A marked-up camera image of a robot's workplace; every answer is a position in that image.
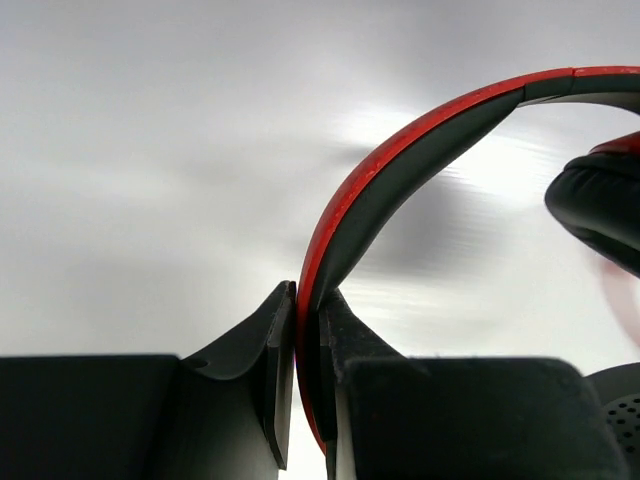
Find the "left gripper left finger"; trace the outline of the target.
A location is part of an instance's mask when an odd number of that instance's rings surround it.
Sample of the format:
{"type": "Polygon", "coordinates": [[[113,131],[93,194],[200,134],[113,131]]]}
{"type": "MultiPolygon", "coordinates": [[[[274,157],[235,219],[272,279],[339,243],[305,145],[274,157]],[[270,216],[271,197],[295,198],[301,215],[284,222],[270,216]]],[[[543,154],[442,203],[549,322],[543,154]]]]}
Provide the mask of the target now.
{"type": "Polygon", "coordinates": [[[186,357],[5,357],[5,479],[274,479],[287,464],[295,285],[186,357]]]}

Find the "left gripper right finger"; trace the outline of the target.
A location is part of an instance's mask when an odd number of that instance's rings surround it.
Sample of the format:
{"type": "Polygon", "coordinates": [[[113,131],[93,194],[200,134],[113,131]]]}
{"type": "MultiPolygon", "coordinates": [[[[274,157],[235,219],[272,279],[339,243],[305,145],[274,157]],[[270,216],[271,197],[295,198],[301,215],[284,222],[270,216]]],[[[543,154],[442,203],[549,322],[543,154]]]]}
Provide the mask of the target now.
{"type": "Polygon", "coordinates": [[[332,479],[627,479],[631,423],[604,383],[546,357],[408,358],[332,293],[319,313],[332,479]]]}

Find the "red black headphones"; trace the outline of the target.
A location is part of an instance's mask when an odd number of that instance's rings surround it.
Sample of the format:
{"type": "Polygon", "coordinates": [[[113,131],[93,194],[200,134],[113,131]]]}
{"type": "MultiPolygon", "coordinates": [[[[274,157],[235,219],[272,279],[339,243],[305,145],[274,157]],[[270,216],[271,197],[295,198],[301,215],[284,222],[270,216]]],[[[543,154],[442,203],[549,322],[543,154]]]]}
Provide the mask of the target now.
{"type": "MultiPolygon", "coordinates": [[[[319,313],[395,211],[423,184],[474,146],[516,108],[575,102],[639,109],[635,66],[562,68],[507,79],[460,96],[419,117],[372,151],[326,206],[309,243],[297,295],[296,364],[309,426],[326,459],[322,414],[319,313]]],[[[639,367],[620,365],[592,375],[604,383],[629,377],[631,394],[615,417],[631,423],[631,475],[639,475],[639,367]]]]}

